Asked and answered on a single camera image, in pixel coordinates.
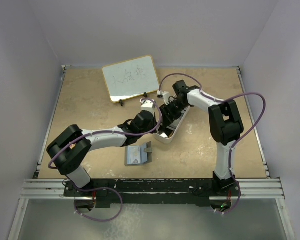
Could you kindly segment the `white VIP card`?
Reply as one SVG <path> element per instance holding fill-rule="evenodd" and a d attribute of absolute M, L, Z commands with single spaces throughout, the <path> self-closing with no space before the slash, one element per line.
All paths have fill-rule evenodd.
<path fill-rule="evenodd" d="M 128 146 L 125 149 L 125 165 L 134 166 L 141 164 L 141 149 L 139 146 Z"/>

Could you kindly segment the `grey card holder wallet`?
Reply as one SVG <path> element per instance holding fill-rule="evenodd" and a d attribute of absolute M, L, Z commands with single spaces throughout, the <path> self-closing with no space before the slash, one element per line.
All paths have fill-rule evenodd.
<path fill-rule="evenodd" d="M 131 167 L 149 164 L 152 162 L 152 154 L 153 148 L 151 141 L 142 145 L 126 146 L 124 165 L 126 167 Z"/>

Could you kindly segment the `white oblong plastic tray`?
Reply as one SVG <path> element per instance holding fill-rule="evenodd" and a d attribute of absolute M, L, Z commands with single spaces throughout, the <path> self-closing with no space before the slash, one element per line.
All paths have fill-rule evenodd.
<path fill-rule="evenodd" d="M 187 107 L 186 109 L 181 111 L 181 116 L 172 124 L 167 126 L 165 129 L 160 127 L 159 131 L 154 134 L 154 139 L 163 144 L 170 144 L 177 135 L 177 132 L 179 131 L 189 111 L 190 107 Z"/>

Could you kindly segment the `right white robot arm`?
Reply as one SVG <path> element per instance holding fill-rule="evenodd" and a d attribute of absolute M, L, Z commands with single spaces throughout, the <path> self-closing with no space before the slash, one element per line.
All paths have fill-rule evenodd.
<path fill-rule="evenodd" d="M 207 112 L 210 134 L 217 143 L 212 190 L 216 195 L 223 196 L 234 182 L 231 170 L 234 151 L 231 148 L 244 131 L 238 106 L 234 100 L 214 98 L 201 91 L 198 86 L 187 86 L 184 80 L 177 81 L 172 87 L 174 96 L 167 91 L 157 91 L 157 96 L 164 100 L 160 107 L 162 122 L 158 129 L 158 139 L 171 139 L 190 107 Z"/>

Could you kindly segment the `small whiteboard wooden frame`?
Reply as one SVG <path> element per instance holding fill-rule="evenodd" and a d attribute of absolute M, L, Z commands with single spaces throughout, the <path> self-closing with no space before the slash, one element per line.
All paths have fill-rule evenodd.
<path fill-rule="evenodd" d="M 102 67 L 112 103 L 118 103 L 159 89 L 153 57 L 145 55 Z"/>

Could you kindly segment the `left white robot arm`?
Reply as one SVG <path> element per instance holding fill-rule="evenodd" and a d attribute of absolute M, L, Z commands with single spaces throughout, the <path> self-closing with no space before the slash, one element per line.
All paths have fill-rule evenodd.
<path fill-rule="evenodd" d="M 142 136 L 155 132 L 156 126 L 156 114 L 148 110 L 105 130 L 83 130 L 76 124 L 70 125 L 48 145 L 46 152 L 52 161 L 48 167 L 67 177 L 81 196 L 88 196 L 93 191 L 93 184 L 81 166 L 86 155 L 99 149 L 133 145 Z"/>

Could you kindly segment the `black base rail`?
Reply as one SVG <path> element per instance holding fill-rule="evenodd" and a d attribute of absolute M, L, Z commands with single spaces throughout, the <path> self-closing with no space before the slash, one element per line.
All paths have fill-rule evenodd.
<path fill-rule="evenodd" d="M 92 198 L 98 209 L 109 208 L 112 204 L 229 208 L 232 198 L 241 196 L 237 181 L 222 187 L 214 178 L 94 178 L 82 189 L 68 179 L 61 180 L 61 184 L 65 197 Z"/>

